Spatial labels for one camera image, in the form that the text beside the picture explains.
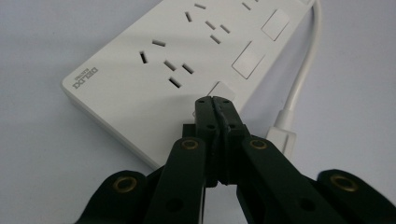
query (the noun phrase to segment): white power strip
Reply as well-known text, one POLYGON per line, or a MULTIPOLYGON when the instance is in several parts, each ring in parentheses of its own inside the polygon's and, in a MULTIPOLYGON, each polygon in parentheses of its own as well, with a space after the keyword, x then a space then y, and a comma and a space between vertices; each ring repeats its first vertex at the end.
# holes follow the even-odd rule
POLYGON ((166 163, 194 101, 240 111, 313 0, 163 0, 62 83, 153 168, 166 163))

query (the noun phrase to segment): power strip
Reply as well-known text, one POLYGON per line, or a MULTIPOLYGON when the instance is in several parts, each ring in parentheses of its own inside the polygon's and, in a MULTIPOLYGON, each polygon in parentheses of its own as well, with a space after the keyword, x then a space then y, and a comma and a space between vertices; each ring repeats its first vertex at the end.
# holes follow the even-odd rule
POLYGON ((313 0, 163 0, 66 77, 64 92, 153 168, 194 101, 240 111, 313 0))

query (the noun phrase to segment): outlet hole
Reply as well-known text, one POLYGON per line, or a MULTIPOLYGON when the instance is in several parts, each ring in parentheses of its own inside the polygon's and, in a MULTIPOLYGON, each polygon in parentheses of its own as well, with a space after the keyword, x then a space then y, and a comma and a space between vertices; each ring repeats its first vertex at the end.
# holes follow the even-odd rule
POLYGON ((146 58, 145 51, 140 51, 140 57, 142 58, 143 63, 148 63, 148 59, 146 58))
POLYGON ((172 84, 174 84, 177 88, 180 88, 180 87, 181 87, 180 83, 178 83, 174 78, 170 77, 170 78, 169 78, 169 81, 170 81, 172 84))
POLYGON ((165 42, 162 42, 162 41, 159 41, 159 40, 152 40, 152 44, 154 44, 154 45, 158 45, 158 46, 161 46, 161 47, 165 47, 165 42))
POLYGON ((211 35, 210 38, 212 38, 216 43, 220 44, 221 41, 217 39, 215 36, 211 35))
POLYGON ((225 32, 227 32, 227 34, 229 34, 231 31, 227 28, 227 27, 225 27, 224 25, 221 25, 220 26, 221 27, 221 29, 223 29, 225 32))
POLYGON ((244 7, 246 7, 247 10, 251 10, 251 8, 246 3, 242 3, 242 5, 244 5, 244 7))
POLYGON ((187 21, 192 22, 190 12, 185 12, 185 13, 186 13, 187 21))
POLYGON ((206 9, 206 6, 200 5, 200 4, 194 4, 195 7, 201 8, 201 9, 206 9))
POLYGON ((206 25, 209 26, 212 30, 216 30, 216 27, 215 27, 212 23, 210 23, 210 21, 206 21, 205 23, 206 23, 206 25))
POLYGON ((190 74, 194 73, 194 70, 192 70, 188 65, 184 64, 181 65, 186 71, 188 71, 190 74))
POLYGON ((168 61, 163 62, 166 66, 168 66, 168 68, 170 68, 172 71, 175 71, 176 68, 174 65, 172 65, 171 63, 169 63, 168 61))

